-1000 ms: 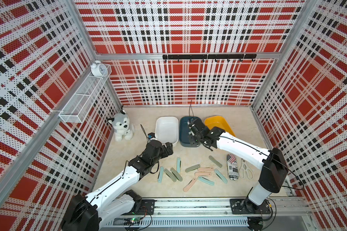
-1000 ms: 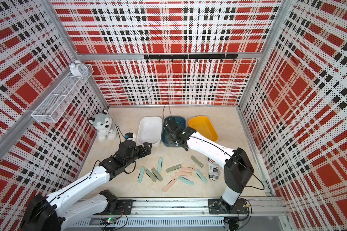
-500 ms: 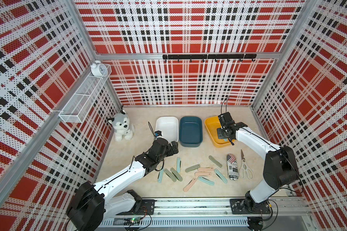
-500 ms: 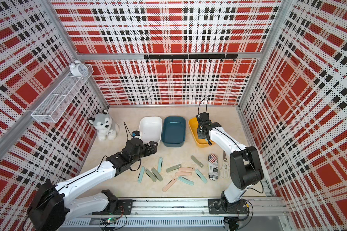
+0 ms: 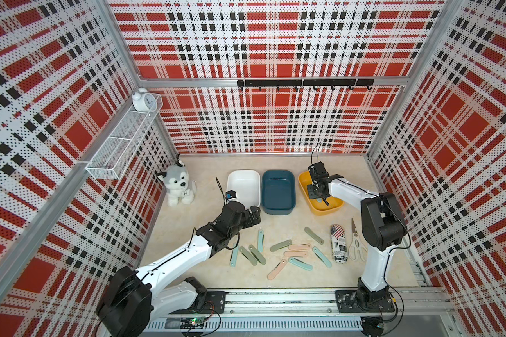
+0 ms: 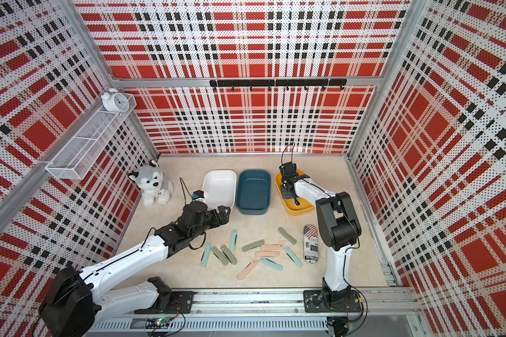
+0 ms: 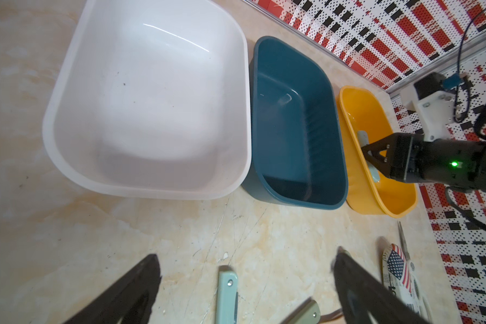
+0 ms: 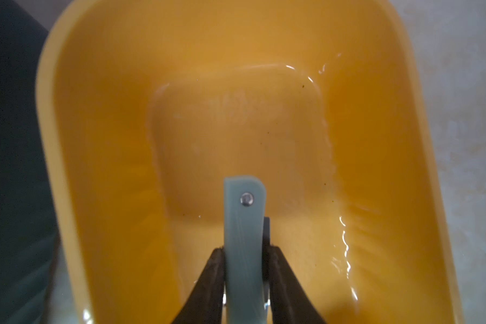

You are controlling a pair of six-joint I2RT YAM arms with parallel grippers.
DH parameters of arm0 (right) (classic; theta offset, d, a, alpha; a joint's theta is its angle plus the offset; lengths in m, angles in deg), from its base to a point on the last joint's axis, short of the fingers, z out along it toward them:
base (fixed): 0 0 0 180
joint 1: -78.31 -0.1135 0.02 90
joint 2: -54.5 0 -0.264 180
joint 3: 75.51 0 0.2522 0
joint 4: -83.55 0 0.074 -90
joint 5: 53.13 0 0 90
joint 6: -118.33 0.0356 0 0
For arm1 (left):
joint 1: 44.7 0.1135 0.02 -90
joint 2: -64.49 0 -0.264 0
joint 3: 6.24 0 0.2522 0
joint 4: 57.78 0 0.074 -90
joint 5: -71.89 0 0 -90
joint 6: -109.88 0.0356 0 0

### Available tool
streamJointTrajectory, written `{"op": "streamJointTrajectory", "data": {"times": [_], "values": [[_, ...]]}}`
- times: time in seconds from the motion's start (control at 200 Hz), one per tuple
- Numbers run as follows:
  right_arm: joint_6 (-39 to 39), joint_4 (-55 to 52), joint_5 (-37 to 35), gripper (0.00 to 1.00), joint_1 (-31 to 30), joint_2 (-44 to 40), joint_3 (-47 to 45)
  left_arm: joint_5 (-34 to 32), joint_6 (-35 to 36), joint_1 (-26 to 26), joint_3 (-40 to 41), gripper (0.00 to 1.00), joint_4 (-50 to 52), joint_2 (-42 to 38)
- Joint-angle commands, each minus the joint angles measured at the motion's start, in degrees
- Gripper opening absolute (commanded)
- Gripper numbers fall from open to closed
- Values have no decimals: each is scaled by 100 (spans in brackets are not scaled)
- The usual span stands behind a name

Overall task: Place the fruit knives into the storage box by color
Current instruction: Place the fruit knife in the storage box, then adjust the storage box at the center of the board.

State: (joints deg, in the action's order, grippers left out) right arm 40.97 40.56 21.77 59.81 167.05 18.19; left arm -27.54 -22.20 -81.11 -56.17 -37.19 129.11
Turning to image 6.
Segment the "olive knife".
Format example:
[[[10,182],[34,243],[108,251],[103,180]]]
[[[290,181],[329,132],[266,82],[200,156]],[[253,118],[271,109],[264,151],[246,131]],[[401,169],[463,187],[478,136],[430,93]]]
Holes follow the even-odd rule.
[[[297,243],[297,240],[285,228],[279,227],[278,232],[292,245],[295,245]]]
[[[251,243],[246,244],[242,247],[242,252],[248,252],[253,249],[260,248],[264,244],[265,244],[265,240],[257,240],[255,242],[251,242]]]

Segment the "pink knife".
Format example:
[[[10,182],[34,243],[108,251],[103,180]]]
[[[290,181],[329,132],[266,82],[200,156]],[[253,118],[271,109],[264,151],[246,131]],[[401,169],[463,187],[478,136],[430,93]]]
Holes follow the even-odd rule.
[[[280,252],[279,251],[256,251],[255,256],[256,257],[265,257],[265,258],[276,258],[279,257]]]
[[[284,245],[283,244],[263,244],[263,245],[261,245],[260,249],[262,251],[278,251],[278,250],[283,250]]]
[[[248,265],[236,275],[236,279],[237,280],[245,279],[258,264],[259,264],[259,261],[257,259],[251,260],[248,263]]]

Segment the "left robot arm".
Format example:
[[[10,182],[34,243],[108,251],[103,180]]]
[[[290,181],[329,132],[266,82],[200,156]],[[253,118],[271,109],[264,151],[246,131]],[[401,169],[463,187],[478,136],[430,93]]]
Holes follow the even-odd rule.
[[[160,277],[123,289],[116,286],[188,248],[206,231],[226,225],[230,213],[227,206],[209,209],[194,199],[176,221],[149,233],[135,247],[81,270],[62,269],[39,307],[39,317],[52,336],[83,336],[94,324],[118,315],[168,309],[171,288]]]

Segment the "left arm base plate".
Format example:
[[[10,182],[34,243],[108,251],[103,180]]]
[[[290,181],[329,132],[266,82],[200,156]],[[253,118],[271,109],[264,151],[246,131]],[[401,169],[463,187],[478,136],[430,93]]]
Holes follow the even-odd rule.
[[[149,308],[135,310],[136,315],[151,314],[189,314],[193,305],[195,292],[171,292],[160,295],[156,302]]]

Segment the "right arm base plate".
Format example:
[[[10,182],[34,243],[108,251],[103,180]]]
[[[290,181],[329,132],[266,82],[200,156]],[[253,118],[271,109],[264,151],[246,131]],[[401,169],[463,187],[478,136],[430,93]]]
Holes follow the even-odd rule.
[[[331,292],[329,289],[303,291],[304,309],[307,313],[356,313],[362,311],[357,291]]]

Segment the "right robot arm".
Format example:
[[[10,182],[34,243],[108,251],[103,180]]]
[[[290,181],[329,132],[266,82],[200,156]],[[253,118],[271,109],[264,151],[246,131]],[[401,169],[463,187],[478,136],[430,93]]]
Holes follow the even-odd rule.
[[[349,284],[351,254],[358,248],[362,230],[351,197],[346,192],[335,193],[322,188],[295,163],[279,166],[281,195],[298,204],[302,198],[315,206],[318,233],[327,247],[327,270],[323,278],[321,296],[329,310],[342,310],[344,302],[357,291]]]

